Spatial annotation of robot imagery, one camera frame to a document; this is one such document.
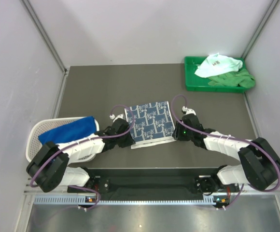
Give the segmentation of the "white blue patterned towel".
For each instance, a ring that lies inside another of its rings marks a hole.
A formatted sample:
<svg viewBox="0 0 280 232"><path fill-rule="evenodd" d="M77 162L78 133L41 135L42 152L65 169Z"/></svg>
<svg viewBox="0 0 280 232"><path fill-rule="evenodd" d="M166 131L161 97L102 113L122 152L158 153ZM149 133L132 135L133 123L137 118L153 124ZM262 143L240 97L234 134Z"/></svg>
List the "white blue patterned towel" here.
<svg viewBox="0 0 280 232"><path fill-rule="evenodd" d="M132 149L155 146L174 141L174 122L168 101L156 101L130 106L125 110L129 124L134 123L130 134L135 141Z"/></svg>

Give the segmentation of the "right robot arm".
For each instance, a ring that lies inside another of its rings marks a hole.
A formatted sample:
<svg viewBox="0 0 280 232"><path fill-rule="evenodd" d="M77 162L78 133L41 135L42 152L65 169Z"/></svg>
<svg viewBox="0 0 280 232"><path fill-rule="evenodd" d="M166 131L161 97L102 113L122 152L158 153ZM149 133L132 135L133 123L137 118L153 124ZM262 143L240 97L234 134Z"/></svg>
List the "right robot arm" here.
<svg viewBox="0 0 280 232"><path fill-rule="evenodd" d="M240 162L237 166L219 167L210 182L216 191L224 190L229 184L248 184L263 192L280 187L280 157L262 137L244 140L204 129L192 113L177 119L173 137L178 141L191 141L197 147L222 153Z"/></svg>

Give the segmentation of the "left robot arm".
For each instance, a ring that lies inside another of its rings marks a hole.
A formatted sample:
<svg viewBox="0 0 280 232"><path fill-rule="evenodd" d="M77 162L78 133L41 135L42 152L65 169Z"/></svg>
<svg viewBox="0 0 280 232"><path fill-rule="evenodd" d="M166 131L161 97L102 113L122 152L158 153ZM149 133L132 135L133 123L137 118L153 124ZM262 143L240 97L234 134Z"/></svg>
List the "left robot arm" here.
<svg viewBox="0 0 280 232"><path fill-rule="evenodd" d="M121 148L135 143L130 134L131 125L123 118L116 118L105 130L68 143L46 142L27 166L30 186L51 192L58 186L76 186L91 191L94 178L84 168L71 168L72 163L90 160L115 146Z"/></svg>

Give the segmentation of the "green plastic tray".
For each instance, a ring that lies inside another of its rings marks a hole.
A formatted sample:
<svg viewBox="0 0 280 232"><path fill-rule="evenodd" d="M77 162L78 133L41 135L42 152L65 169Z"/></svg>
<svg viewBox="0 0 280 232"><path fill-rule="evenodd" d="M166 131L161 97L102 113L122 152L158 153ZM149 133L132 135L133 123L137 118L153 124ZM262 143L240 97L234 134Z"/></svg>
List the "green plastic tray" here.
<svg viewBox="0 0 280 232"><path fill-rule="evenodd" d="M206 59L206 57L186 56L184 58L184 74L185 86L188 91L200 92L224 92L224 93L244 93L248 88L244 87L225 87L210 86L210 79L201 78L195 75L198 66Z"/></svg>

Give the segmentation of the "pale mint towel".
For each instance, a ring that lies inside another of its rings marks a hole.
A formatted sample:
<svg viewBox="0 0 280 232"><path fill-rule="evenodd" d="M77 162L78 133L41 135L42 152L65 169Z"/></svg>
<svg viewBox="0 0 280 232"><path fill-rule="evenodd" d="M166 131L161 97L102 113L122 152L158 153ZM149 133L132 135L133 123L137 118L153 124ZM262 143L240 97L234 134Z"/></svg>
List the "pale mint towel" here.
<svg viewBox="0 0 280 232"><path fill-rule="evenodd" d="M195 75L208 78L228 72L238 72L242 67L243 61L217 53L206 57L197 67Z"/></svg>

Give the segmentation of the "green towel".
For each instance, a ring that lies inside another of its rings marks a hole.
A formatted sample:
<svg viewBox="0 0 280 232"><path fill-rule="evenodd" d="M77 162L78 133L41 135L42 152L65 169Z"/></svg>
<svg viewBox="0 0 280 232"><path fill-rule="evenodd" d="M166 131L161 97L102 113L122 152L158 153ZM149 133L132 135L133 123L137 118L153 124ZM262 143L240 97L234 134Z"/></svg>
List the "green towel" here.
<svg viewBox="0 0 280 232"><path fill-rule="evenodd" d="M247 69L211 76L209 79L209 86L243 88L252 88L255 86L255 78L247 71Z"/></svg>

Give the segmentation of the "white perforated plastic basket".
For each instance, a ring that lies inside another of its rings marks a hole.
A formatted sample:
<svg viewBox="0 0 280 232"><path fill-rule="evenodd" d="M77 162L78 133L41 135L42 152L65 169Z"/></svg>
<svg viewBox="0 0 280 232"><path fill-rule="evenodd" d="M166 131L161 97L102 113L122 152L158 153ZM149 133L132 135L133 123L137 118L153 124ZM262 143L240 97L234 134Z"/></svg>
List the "white perforated plastic basket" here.
<svg viewBox="0 0 280 232"><path fill-rule="evenodd" d="M33 127L28 137L26 147L26 158L28 162L31 162L31 160L35 157L35 155L42 147L42 144L38 139L39 135L51 129L57 128L65 124L69 124L79 119L80 117L68 117L47 119L38 122ZM75 146L63 151L69 156L68 164L90 161L95 157L96 154L101 153L105 146L103 140L100 138L94 139L96 137L97 136L95 134L91 134L90 136L72 142L59 143L58 148L61 149L67 147L68 145L75 144Z"/></svg>

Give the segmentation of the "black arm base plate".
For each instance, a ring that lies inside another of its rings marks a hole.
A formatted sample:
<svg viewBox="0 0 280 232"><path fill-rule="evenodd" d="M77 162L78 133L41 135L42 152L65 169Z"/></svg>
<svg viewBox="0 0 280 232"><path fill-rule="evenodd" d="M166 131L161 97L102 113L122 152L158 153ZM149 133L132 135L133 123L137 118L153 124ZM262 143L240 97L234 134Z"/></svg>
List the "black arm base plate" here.
<svg viewBox="0 0 280 232"><path fill-rule="evenodd" d="M184 189L192 194L238 191L238 187L234 184L223 185L216 177L191 175L94 176L85 183L84 187L100 194L113 193L120 189Z"/></svg>

